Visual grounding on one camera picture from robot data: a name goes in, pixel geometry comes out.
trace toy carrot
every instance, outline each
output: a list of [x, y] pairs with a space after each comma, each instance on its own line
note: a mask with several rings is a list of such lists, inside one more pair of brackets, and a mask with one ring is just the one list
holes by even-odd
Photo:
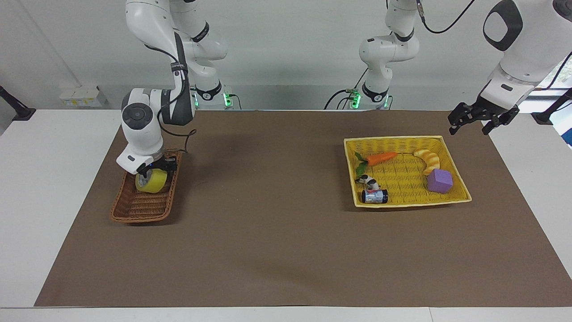
[[367, 158], [363, 158], [362, 155], [359, 154], [358, 152], [356, 152], [355, 155], [357, 159], [361, 161], [360, 165], [356, 168], [356, 175], [357, 177], [360, 177], [365, 173], [366, 167], [375, 166], [376, 164], [379, 164], [381, 162], [391, 160], [397, 156], [397, 153], [386, 152], [386, 153], [373, 154], [368, 156]]
[[356, 152], [356, 156], [358, 160], [362, 162], [367, 162], [367, 165], [371, 167], [381, 162], [395, 158], [397, 156], [397, 153], [386, 152], [386, 153], [373, 154], [364, 159], [361, 154]]

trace soda can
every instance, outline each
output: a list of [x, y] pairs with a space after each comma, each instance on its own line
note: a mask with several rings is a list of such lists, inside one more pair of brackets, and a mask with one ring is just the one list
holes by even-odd
[[364, 190], [362, 192], [363, 203], [387, 203], [389, 195], [387, 190]]

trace purple cube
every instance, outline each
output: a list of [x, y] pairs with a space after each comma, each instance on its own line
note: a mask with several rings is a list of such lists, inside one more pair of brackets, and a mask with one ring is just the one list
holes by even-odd
[[453, 186], [453, 176], [449, 171], [435, 169], [427, 177], [427, 188], [435, 193], [446, 194]]

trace wicker basket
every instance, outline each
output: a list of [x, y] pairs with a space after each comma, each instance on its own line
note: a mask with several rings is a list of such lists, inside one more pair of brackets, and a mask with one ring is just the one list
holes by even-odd
[[[442, 136], [386, 136], [345, 139], [344, 148], [352, 185], [353, 202], [356, 207], [418, 207], [472, 200]], [[425, 162], [413, 156], [413, 152], [418, 148], [429, 149], [437, 153], [441, 169], [452, 174], [453, 187], [447, 194], [433, 193], [427, 190], [427, 177], [423, 175], [423, 170], [426, 167]], [[361, 194], [366, 186], [355, 182], [355, 170], [360, 164], [355, 152], [359, 152], [364, 157], [383, 152], [397, 152], [399, 154], [394, 159], [366, 169], [366, 174], [375, 178], [381, 189], [387, 189], [388, 203], [367, 204], [361, 201]]]
[[122, 223], [161, 221], [171, 212], [173, 197], [181, 168], [181, 152], [166, 152], [168, 158], [177, 159], [177, 170], [169, 173], [165, 186], [156, 194], [135, 188], [135, 176], [125, 172], [121, 188], [111, 209], [111, 220]]

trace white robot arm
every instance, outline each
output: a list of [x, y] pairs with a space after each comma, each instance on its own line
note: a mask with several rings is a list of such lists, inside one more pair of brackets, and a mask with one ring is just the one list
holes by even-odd
[[[121, 127], [128, 145], [117, 163], [131, 174], [171, 170], [166, 162], [159, 117], [165, 124], [186, 125], [197, 105], [227, 105], [227, 97], [209, 60], [223, 59], [227, 45], [199, 19], [196, 0], [127, 0], [129, 30], [149, 49], [170, 58], [174, 89], [135, 88], [121, 106]], [[199, 94], [192, 100], [189, 73]]]
[[572, 51], [572, 0], [502, 0], [483, 33], [504, 56], [476, 102], [449, 114], [452, 135], [474, 121], [490, 120], [485, 135], [512, 121], [518, 104]]
[[387, 64], [413, 59], [419, 53], [414, 29], [418, 15], [416, 0], [391, 0], [388, 6], [386, 25], [392, 33], [364, 40], [359, 49], [360, 58], [368, 68], [359, 90], [360, 105], [370, 109], [381, 108], [387, 99], [393, 77]]

